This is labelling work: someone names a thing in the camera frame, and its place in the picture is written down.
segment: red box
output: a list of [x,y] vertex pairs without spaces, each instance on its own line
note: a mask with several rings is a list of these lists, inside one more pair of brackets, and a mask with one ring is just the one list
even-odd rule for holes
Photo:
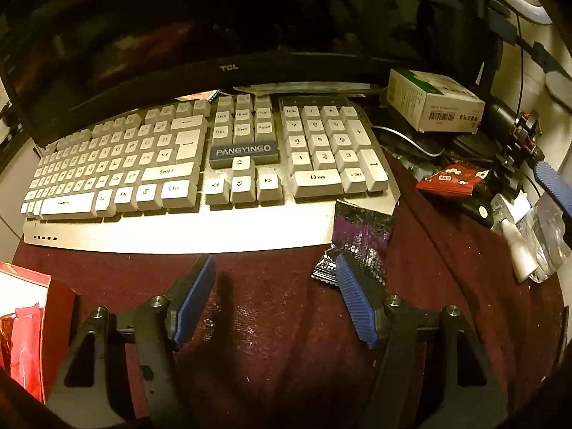
[[39,341],[43,403],[69,348],[75,293],[51,276],[0,262],[0,316],[40,303],[44,308]]

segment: black monitor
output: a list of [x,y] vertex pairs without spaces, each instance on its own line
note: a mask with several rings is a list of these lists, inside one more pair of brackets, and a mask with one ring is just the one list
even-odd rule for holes
[[471,5],[418,0],[0,0],[0,77],[41,146],[134,108],[289,81],[473,82]]

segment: red packet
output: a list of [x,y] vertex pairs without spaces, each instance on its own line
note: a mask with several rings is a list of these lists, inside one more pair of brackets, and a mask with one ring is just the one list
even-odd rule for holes
[[487,175],[488,170],[477,171],[462,164],[451,164],[427,180],[419,181],[415,188],[445,198],[469,197]]
[[10,377],[39,401],[42,401],[39,338],[43,311],[37,303],[29,308],[16,308],[10,354]]

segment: mechanical keyboard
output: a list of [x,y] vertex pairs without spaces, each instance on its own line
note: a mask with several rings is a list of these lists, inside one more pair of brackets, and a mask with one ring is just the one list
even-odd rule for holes
[[330,243],[335,201],[392,214],[399,189],[344,97],[220,96],[136,110],[46,147],[26,243],[223,253]]

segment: metal bolt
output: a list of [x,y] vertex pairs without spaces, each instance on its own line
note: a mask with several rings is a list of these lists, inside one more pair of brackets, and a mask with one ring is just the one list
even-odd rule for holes
[[398,295],[388,295],[387,298],[385,299],[385,301],[387,301],[390,306],[399,306],[401,305],[401,298],[399,298]]
[[455,306],[455,305],[449,305],[447,308],[445,308],[445,310],[451,316],[459,316],[461,314],[460,308],[458,306]]
[[105,306],[98,306],[97,309],[92,313],[92,317],[99,319],[107,314],[107,308]]
[[159,306],[163,306],[165,304],[165,300],[167,300],[165,296],[155,295],[155,297],[151,299],[150,303],[153,308],[158,308]]

